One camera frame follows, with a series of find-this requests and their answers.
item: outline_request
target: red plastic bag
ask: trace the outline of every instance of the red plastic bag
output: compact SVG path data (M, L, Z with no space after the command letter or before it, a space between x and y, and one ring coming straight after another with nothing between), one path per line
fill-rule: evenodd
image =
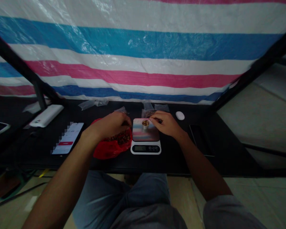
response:
M129 128L128 130L126 130L124 135L116 135L116 136L117 138L122 138L125 135L130 135L130 140L122 145L119 145L117 140L108 142L107 141L108 139L107 140L103 139L96 146L93 157L100 159L100 160L105 160L105 159L117 157L120 153L128 150L131 146L131 141L133 139L131 129Z

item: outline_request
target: cable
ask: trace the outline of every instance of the cable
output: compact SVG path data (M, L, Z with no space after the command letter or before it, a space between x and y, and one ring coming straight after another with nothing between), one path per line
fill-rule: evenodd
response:
M38 185L36 185L36 186L34 186L34 187L32 187L32 188L26 190L26 191L23 191L23 192L21 192L21 193L15 195L15 196L13 196L13 197L7 199L7 200L4 200L4 201L0 202L0 206L4 205L4 204L6 204L6 203L8 203L8 202L10 202L10 201L12 201L12 200L14 200L14 199L20 197L20 196L23 196L24 194L26 194L26 193L32 191L33 189L38 188L39 186L42 186L42 185L47 184L47 183L48 183L48 182L43 182L43 183L38 184Z
M29 176L29 177L39 177L37 175L32 175L32 174L29 174L27 173L26 171L23 171L17 164L17 155L18 153L20 152L20 150L22 149L22 147L25 145L25 143L27 142L27 140L29 140L31 137L34 137L35 138L35 142L38 140L38 138L40 137L41 135L41 128L38 127L38 129L36 131L33 131L29 134L29 136L26 137L26 139L24 139L22 141L22 143L20 144L20 146L18 147L17 150L14 150L14 153L13 153L13 156L14 156L14 166L17 170L19 170L21 173L25 174L26 176Z

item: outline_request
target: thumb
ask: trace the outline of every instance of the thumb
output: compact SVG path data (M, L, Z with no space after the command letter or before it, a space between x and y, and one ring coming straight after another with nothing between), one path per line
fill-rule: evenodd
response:
M157 122L157 120L155 120L154 118L150 117L149 118L150 121L152 121L153 125L157 128L160 129L162 127L162 125L160 123Z

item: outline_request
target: person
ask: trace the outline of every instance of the person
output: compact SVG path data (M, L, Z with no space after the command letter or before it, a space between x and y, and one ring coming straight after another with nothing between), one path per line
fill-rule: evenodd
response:
M157 111L150 121L179 143L192 178L207 201L203 212L206 229L265 228L233 196L171 114ZM187 228L179 212L170 205L166 174L143 173L131 188L105 173L89 171L96 145L130 126L128 116L113 112L83 131L38 198L23 228L63 228L72 212L78 229Z

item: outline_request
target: jeans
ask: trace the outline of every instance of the jeans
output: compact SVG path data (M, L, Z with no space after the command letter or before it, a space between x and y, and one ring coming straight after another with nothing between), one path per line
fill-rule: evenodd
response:
M130 188L98 171L89 171L73 210L78 229L108 229L126 208L170 204L166 174L143 173Z

